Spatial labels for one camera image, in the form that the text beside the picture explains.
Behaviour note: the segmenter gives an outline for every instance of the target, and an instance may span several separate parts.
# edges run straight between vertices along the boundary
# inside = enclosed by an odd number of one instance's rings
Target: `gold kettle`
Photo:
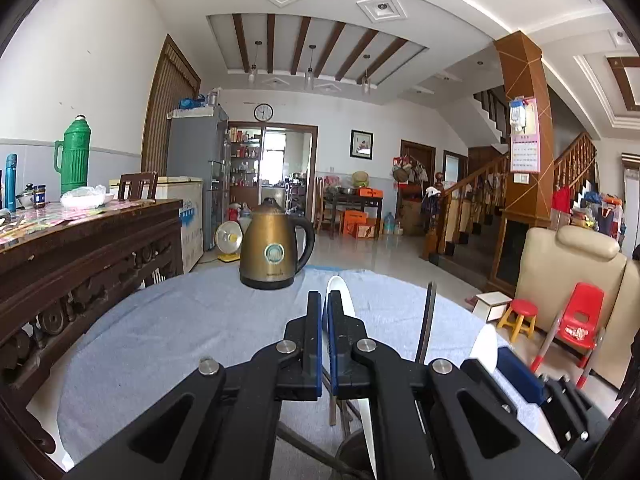
[[[296,227],[305,230],[305,250],[298,259]],[[240,251],[240,281],[251,288],[273,290],[293,283],[314,250],[316,233],[309,220],[287,215],[273,199],[251,212]]]

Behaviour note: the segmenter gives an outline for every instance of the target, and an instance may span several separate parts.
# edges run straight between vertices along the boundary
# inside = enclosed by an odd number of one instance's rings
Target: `red plastic chair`
[[[575,286],[569,303],[556,316],[538,355],[533,359],[531,364],[532,372],[538,369],[546,351],[551,346],[551,342],[557,337],[574,346],[588,350],[578,364],[584,371],[578,380],[577,386],[578,388],[584,386],[591,371],[589,362],[594,355],[593,352],[604,338],[604,327],[599,332],[596,332],[603,299],[604,292],[595,285],[578,283]]]

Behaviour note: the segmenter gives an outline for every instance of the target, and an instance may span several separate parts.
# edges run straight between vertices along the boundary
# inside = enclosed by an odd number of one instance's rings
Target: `wall clock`
[[[266,121],[271,121],[271,118],[273,117],[273,108],[271,107],[271,105],[268,105],[267,103],[259,104],[257,105],[257,107],[255,107],[254,117],[257,121],[260,121],[261,123],[265,123]]]

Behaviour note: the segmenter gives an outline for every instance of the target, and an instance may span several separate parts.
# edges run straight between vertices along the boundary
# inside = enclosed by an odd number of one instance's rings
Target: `wooden pillar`
[[[550,221],[554,130],[540,48],[521,31],[495,41],[495,47],[500,57],[507,99],[534,97],[540,129],[540,174],[529,174],[528,184],[516,183],[513,173],[508,175],[505,207],[488,284],[513,294],[526,230],[535,226],[548,227]]]

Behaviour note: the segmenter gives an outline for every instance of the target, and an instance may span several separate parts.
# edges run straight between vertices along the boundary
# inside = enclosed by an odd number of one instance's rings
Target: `small wooden stool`
[[[518,316],[515,322],[508,321],[509,316],[511,315],[512,312],[514,312]],[[509,307],[506,310],[506,312],[500,318],[500,321],[498,322],[498,328],[501,328],[505,325],[513,327],[513,333],[511,334],[511,339],[510,339],[511,343],[514,343],[516,341],[516,338],[518,337],[518,334],[520,332],[527,332],[527,337],[531,339],[531,337],[533,337],[533,331],[536,327],[537,315],[538,315],[538,308],[530,301],[513,300],[509,304]],[[529,328],[522,327],[522,322],[524,321],[525,317],[531,318],[529,321]]]

